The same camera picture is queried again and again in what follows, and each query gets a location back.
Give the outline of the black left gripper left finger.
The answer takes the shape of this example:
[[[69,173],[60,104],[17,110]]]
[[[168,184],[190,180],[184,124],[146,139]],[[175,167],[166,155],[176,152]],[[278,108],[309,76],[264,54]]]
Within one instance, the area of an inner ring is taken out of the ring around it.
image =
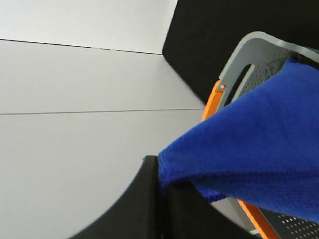
[[[160,239],[158,157],[148,155],[129,187],[73,239]]]

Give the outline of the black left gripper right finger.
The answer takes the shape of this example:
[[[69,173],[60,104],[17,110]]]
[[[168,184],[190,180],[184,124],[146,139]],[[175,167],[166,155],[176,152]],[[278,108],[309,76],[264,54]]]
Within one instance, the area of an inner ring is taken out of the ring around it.
[[[165,237],[167,239],[256,239],[218,210],[190,182],[167,188]]]

